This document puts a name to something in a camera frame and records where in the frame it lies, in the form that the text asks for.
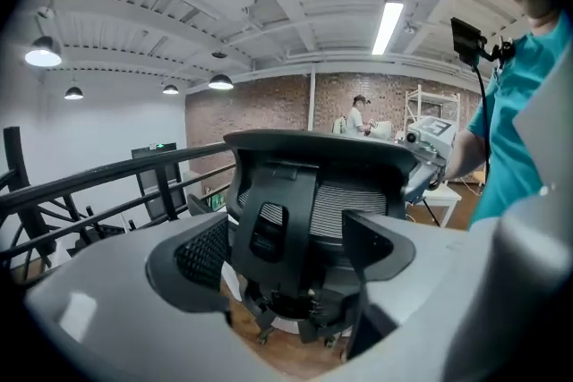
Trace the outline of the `black chest-mounted device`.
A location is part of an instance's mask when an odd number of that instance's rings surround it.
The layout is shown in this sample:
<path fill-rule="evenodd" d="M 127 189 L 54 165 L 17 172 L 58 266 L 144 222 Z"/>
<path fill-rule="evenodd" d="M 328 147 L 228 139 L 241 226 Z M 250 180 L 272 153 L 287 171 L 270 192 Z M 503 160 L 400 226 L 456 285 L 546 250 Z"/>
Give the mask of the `black chest-mounted device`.
<path fill-rule="evenodd" d="M 487 38 L 481 31 L 456 17 L 450 19 L 453 46 L 459 60 L 477 72 L 481 59 L 493 63 L 498 62 L 503 67 L 516 54 L 512 41 L 502 40 L 495 44 L 490 52 L 486 50 Z"/>

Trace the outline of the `ceiling tube light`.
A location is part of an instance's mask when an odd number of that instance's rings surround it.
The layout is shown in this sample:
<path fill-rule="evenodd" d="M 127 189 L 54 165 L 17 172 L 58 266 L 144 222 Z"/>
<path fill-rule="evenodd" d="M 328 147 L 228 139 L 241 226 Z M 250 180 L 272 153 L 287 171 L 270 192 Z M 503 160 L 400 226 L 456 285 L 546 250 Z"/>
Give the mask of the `ceiling tube light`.
<path fill-rule="evenodd" d="M 383 55 L 386 52 L 403 9 L 404 4 L 400 2 L 386 2 L 384 4 L 380 26 L 372 47 L 372 55 Z"/>

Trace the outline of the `white metal shelf rack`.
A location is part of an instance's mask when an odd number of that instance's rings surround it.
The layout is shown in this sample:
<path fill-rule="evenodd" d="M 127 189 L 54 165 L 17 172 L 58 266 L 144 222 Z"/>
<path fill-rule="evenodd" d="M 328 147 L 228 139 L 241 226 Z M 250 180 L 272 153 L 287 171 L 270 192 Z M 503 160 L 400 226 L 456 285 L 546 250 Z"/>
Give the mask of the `white metal shelf rack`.
<path fill-rule="evenodd" d="M 461 95 L 459 93 L 432 93 L 423 90 L 422 85 L 418 84 L 416 89 L 406 92 L 404 107 L 404 130 L 410 124 L 430 115 L 460 125 Z"/>

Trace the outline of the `white table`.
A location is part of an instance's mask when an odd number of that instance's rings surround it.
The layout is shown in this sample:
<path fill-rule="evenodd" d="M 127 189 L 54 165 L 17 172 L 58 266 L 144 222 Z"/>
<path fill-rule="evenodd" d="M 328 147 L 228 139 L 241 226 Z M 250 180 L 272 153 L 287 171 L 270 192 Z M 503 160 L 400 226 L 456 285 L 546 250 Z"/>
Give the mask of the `white table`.
<path fill-rule="evenodd" d="M 440 227 L 446 227 L 457 204 L 462 200 L 462 196 L 456 191 L 450 189 L 450 187 L 443 183 L 438 188 L 433 191 L 426 190 L 423 196 L 419 200 L 410 202 L 409 206 L 424 207 L 426 210 L 430 210 L 430 217 L 434 223 Z M 441 219 L 437 218 L 432 210 L 434 208 L 444 208 L 445 213 Z"/>

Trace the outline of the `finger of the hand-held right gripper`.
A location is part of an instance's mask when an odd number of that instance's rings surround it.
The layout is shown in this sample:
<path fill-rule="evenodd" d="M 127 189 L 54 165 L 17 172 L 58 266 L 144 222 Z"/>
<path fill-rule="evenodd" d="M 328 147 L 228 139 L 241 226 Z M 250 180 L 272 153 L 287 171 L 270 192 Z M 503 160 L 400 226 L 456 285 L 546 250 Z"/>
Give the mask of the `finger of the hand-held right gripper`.
<path fill-rule="evenodd" d="M 410 173 L 408 182 L 404 188 L 404 201 L 416 204 L 423 199 L 426 191 L 433 191 L 443 182 L 446 163 L 443 160 L 432 162 L 422 160 Z"/>

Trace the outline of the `black office chair with headrest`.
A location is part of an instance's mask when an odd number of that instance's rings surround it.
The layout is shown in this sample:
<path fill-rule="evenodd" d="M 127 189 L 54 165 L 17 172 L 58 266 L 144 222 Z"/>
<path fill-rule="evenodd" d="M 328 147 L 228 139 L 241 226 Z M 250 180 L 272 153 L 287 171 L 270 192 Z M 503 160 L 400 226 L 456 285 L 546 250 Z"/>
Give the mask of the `black office chair with headrest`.
<path fill-rule="evenodd" d="M 250 130 L 225 141 L 235 157 L 231 266 L 259 343 L 283 319 L 303 343 L 333 345 L 355 322 L 365 270 L 390 280 L 415 258 L 408 238 L 374 218 L 405 217 L 418 159 L 391 142 L 316 132 Z"/>

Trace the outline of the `person's teal shirt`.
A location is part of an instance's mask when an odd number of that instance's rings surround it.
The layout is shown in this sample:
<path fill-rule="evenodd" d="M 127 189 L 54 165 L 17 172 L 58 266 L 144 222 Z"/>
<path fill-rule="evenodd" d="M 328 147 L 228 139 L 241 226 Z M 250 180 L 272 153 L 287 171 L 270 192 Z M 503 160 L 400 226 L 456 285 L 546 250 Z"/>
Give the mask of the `person's teal shirt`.
<path fill-rule="evenodd" d="M 527 33 L 515 40 L 515 56 L 494 69 L 485 90 L 487 107 L 479 106 L 466 127 L 490 140 L 490 172 L 470 220 L 472 224 L 501 216 L 515 201 L 541 189 L 534 160 L 513 121 L 558 62 L 571 38 L 573 24 L 562 13 L 549 33 Z"/>

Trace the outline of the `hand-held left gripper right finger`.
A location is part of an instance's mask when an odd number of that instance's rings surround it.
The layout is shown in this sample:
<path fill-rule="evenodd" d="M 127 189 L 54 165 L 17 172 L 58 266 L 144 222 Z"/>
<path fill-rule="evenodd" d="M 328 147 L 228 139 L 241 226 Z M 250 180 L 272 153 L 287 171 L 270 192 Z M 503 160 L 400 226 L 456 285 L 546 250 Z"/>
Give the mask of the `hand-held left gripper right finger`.
<path fill-rule="evenodd" d="M 322 382 L 475 382 L 458 376 L 455 337 L 479 291 L 497 218 L 462 232 L 346 212 L 344 248 L 360 281 L 348 361 Z"/>

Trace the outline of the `white vertical pipe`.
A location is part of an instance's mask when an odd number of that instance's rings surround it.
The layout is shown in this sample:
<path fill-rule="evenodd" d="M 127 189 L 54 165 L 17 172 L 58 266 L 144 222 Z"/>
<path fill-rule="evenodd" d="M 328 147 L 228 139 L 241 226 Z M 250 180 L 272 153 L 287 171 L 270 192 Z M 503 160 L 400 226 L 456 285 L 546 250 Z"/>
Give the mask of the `white vertical pipe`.
<path fill-rule="evenodd" d="M 315 94 L 316 94 L 316 72 L 312 69 L 309 77 L 309 106 L 307 117 L 307 131 L 311 132 L 314 127 Z"/>

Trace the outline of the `person's right forearm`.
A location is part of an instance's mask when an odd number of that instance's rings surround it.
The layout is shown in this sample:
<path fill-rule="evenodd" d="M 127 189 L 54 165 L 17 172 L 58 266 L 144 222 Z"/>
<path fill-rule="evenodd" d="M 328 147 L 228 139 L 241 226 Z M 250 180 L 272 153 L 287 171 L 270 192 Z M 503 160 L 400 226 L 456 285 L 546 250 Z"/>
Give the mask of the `person's right forearm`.
<path fill-rule="evenodd" d="M 486 158 L 484 139 L 464 129 L 454 139 L 444 179 L 451 181 L 471 174 L 485 164 Z"/>

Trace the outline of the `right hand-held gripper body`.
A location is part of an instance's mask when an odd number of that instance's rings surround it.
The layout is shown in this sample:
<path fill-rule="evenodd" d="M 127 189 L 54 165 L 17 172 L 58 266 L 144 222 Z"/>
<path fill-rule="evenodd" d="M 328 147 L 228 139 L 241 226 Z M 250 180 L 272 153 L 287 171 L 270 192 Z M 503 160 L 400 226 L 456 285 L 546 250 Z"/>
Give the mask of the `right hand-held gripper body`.
<path fill-rule="evenodd" d="M 416 154 L 447 162 L 458 132 L 458 124 L 432 115 L 422 116 L 398 132 L 396 142 Z"/>

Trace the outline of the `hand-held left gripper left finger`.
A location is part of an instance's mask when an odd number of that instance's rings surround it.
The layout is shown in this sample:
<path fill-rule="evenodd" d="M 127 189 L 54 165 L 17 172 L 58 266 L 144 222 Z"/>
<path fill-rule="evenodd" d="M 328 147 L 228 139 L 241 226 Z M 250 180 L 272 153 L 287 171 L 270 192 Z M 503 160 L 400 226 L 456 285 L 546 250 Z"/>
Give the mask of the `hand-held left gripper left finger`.
<path fill-rule="evenodd" d="M 125 233 L 82 250 L 25 302 L 95 382 L 285 382 L 231 326 L 227 250 L 223 213 Z"/>

